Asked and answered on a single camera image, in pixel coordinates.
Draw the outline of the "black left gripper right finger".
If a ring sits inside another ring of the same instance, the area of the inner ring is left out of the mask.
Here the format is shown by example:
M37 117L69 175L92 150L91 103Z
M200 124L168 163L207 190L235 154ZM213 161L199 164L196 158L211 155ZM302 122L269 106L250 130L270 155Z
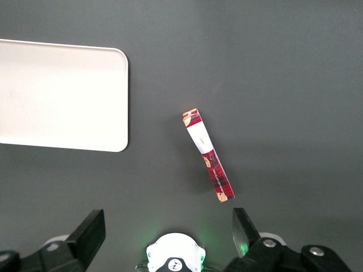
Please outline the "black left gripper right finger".
M233 209L233 240L239 256L227 271L351 271L338 254L322 245L291 250L274 237L262 237L243 208Z

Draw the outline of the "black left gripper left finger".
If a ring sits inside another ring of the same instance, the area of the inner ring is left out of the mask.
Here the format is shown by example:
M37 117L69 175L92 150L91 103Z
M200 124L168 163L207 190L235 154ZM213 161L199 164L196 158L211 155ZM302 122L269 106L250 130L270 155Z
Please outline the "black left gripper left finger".
M50 239L27 257L1 251L1 271L86 271L104 240L104 210L92 210L70 235Z

